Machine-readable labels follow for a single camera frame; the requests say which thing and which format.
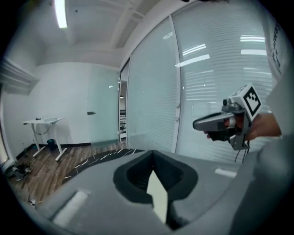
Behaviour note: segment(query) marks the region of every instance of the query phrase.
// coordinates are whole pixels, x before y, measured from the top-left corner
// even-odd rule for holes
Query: desk foot
[[[34,155],[33,155],[33,157],[35,157],[35,156],[37,156],[43,149],[45,149],[45,146],[44,147],[42,147],[42,148],[40,148],[40,150],[39,151],[37,151]]]
[[[65,151],[67,150],[67,148],[63,149],[63,151],[58,155],[58,157],[55,159],[55,161],[58,162],[58,160],[61,158],[61,156],[65,153]]]

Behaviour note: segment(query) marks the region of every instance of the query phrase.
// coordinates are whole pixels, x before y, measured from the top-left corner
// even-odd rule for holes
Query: white desk
[[[29,124],[31,126],[31,131],[32,131],[33,136],[34,136],[34,142],[35,142],[35,144],[37,146],[37,149],[38,149],[38,151],[33,156],[38,155],[43,149],[45,149],[45,146],[40,148],[40,146],[38,144],[38,141],[37,141],[37,138],[36,138],[36,130],[35,130],[36,125],[37,124],[52,124],[52,129],[53,129],[54,135],[55,135],[55,141],[56,141],[59,153],[60,153],[55,160],[58,161],[61,158],[61,156],[66,151],[66,148],[64,148],[63,150],[61,149],[61,146],[60,146],[60,144],[58,142],[58,138],[57,138],[57,134],[56,134],[55,123],[57,123],[58,121],[63,120],[63,119],[64,119],[63,117],[59,117],[59,118],[58,117],[52,117],[52,118],[43,118],[43,119],[40,119],[40,120],[34,120],[33,119],[33,120],[23,122],[23,124]]]

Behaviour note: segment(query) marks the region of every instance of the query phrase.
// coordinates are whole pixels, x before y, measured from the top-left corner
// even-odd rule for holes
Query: black baseboard
[[[26,148],[26,152],[29,151],[35,144],[31,144],[29,147]],[[62,148],[68,148],[68,147],[83,147],[83,146],[90,146],[91,143],[80,143],[80,144],[62,144],[60,145]],[[48,145],[45,144],[39,144],[40,147],[47,147]],[[25,150],[23,150],[20,154],[17,155],[17,160],[19,160],[21,157],[25,155]]]

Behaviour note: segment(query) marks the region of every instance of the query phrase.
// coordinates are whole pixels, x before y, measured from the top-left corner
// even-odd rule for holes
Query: desk leg
[[[36,144],[36,146],[37,146],[37,149],[38,149],[38,151],[33,155],[33,157],[35,157],[35,156],[37,156],[37,155],[38,155],[43,149],[45,149],[45,146],[42,147],[42,148],[40,148],[40,146],[39,146],[39,144],[38,144],[38,141],[37,141],[37,136],[36,136],[36,133],[35,133],[35,126],[34,126],[33,123],[30,124],[30,126],[31,126],[31,130],[32,130],[32,133],[33,133],[33,136],[34,136],[34,142],[35,142],[35,144]]]
[[[60,143],[58,142],[57,133],[56,133],[56,129],[55,129],[55,123],[52,124],[52,128],[54,129],[55,140],[56,140],[56,144],[57,144],[57,147],[58,147],[58,150],[59,150],[59,153],[60,153],[57,156],[57,158],[55,159],[55,161],[58,161],[61,158],[61,156],[65,153],[65,151],[67,150],[67,148],[64,148],[62,150],[62,148],[60,146]]]

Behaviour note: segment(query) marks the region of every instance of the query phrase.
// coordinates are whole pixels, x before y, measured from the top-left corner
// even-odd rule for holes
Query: black trash bin
[[[48,146],[49,146],[49,148],[50,148],[51,151],[54,151],[56,149],[56,145],[55,145],[53,139],[47,140],[47,144],[48,144]]]

